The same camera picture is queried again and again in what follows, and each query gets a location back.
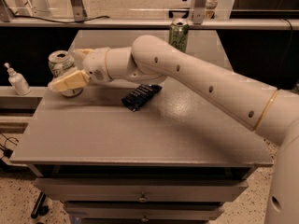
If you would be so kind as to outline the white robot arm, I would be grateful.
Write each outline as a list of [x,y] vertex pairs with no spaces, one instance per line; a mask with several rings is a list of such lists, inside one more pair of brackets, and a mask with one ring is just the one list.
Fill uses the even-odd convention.
[[91,80],[125,79],[158,84],[171,77],[261,137],[279,151],[264,224],[299,222],[299,96],[181,52],[153,35],[136,38],[128,48],[78,49],[81,70],[54,76],[49,88],[68,91]]

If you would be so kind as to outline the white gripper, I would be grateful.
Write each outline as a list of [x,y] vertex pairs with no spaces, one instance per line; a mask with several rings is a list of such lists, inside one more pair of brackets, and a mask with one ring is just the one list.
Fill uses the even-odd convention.
[[83,70],[77,70],[71,74],[64,74],[54,78],[48,88],[51,91],[68,91],[85,87],[90,77],[96,83],[108,83],[112,81],[107,71],[106,56],[109,48],[100,49],[75,49],[74,58],[83,60]]

